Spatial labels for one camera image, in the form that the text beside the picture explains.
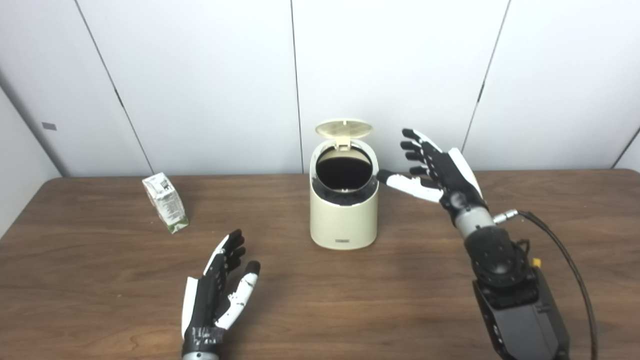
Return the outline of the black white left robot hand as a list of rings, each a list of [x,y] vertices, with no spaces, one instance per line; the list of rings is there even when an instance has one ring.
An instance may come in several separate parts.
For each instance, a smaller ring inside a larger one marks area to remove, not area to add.
[[[245,238],[237,228],[227,234],[211,253],[199,278],[188,276],[182,305],[183,360],[219,360],[224,335],[237,321],[258,282],[261,264],[247,263],[233,291],[227,278],[242,264]]]

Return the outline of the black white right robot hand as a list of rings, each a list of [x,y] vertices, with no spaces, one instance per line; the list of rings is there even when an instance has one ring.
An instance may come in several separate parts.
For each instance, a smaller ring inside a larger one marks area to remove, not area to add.
[[[451,221],[474,208],[489,207],[471,167],[458,148],[444,152],[425,134],[415,129],[403,129],[406,139],[400,143],[409,161],[419,162],[409,169],[409,176],[380,169],[378,182],[414,198],[439,203]]]

